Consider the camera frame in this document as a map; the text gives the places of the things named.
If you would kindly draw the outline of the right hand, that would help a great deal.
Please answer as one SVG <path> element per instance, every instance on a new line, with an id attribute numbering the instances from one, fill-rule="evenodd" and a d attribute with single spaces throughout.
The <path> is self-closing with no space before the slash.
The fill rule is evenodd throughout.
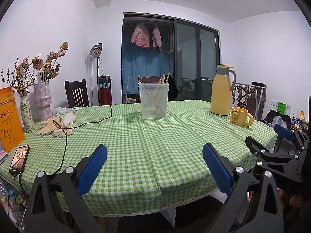
<path id="1" fill-rule="evenodd" d="M 310 203 L 310 198 L 304 197 L 302 195 L 291 195 L 282 189 L 279 189 L 278 193 L 282 209 L 287 206 L 292 206 L 294 208 L 306 207 Z"/>

